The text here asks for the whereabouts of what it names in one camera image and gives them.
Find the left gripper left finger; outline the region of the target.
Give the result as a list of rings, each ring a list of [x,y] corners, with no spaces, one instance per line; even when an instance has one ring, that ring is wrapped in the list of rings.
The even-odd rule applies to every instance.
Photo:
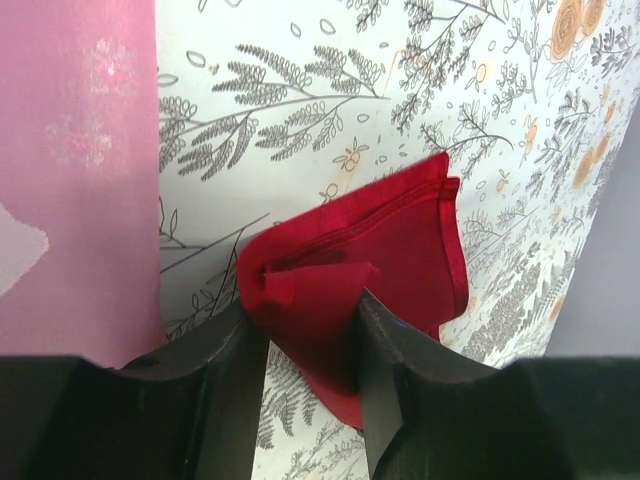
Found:
[[[120,369],[1,360],[5,479],[247,479],[268,339],[233,302]]]

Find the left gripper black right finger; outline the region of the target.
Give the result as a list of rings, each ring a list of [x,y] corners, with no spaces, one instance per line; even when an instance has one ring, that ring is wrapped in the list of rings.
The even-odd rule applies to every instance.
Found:
[[[373,479],[635,479],[639,361],[542,357],[493,368],[364,293],[358,387]]]

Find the red cloth napkin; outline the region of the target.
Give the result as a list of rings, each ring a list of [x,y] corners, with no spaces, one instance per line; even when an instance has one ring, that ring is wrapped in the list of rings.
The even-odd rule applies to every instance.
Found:
[[[361,428],[353,316],[364,291],[420,332],[462,315],[469,282],[460,181],[437,154],[262,232],[237,279],[250,318],[341,422]]]

